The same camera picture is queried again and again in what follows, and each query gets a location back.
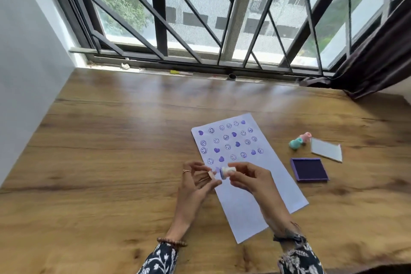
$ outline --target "curtain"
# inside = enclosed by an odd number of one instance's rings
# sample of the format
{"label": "curtain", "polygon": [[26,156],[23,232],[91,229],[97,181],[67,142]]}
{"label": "curtain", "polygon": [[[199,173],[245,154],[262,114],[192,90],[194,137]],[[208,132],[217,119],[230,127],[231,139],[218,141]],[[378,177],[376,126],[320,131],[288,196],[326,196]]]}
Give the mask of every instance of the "curtain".
{"label": "curtain", "polygon": [[404,0],[331,78],[309,77],[301,86],[342,89],[356,100],[411,76],[411,0]]}

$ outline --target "black and white floral shirt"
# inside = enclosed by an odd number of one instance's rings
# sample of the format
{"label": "black and white floral shirt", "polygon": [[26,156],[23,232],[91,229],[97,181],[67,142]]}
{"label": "black and white floral shirt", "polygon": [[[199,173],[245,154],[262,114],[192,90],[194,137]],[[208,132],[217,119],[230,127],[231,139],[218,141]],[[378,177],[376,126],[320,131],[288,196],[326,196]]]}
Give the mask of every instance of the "black and white floral shirt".
{"label": "black and white floral shirt", "polygon": [[[167,243],[158,244],[138,274],[173,274],[178,252]],[[281,274],[325,274],[308,243],[286,252],[278,261]]]}

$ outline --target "white sheet of paper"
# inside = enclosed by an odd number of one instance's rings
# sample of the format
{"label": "white sheet of paper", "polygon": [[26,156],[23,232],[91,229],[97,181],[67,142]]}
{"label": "white sheet of paper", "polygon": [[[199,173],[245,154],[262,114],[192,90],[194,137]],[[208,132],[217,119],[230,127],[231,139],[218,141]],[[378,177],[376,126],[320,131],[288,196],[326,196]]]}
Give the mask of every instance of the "white sheet of paper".
{"label": "white sheet of paper", "polygon": [[[308,205],[307,199],[285,169],[251,114],[244,114],[195,127],[191,130],[203,161],[216,168],[229,162],[248,161],[271,171],[278,191],[290,213]],[[216,188],[218,199],[237,243],[266,229],[268,225],[254,197],[223,180]]]}
{"label": "white sheet of paper", "polygon": [[312,137],[311,153],[342,162],[341,144],[333,144]]}

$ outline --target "purple ink pad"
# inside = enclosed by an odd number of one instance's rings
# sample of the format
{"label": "purple ink pad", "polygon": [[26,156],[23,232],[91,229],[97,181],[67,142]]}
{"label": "purple ink pad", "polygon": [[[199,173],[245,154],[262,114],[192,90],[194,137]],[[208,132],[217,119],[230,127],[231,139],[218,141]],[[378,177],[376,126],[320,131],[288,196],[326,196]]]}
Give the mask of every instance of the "purple ink pad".
{"label": "purple ink pad", "polygon": [[290,163],[298,182],[327,182],[330,180],[320,158],[291,158]]}

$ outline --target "fabric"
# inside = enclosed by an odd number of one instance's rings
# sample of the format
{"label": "fabric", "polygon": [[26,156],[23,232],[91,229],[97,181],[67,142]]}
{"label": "fabric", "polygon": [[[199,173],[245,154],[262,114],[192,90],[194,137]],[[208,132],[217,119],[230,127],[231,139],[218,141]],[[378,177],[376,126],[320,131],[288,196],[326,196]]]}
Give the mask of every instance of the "fabric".
{"label": "fabric", "polygon": [[[138,274],[173,274],[177,251],[167,243],[158,244]],[[281,274],[324,274],[320,260],[308,243],[285,253],[278,261]]]}
{"label": "fabric", "polygon": [[301,86],[342,89],[352,99],[411,76],[411,0],[404,0],[331,78],[309,77]]}

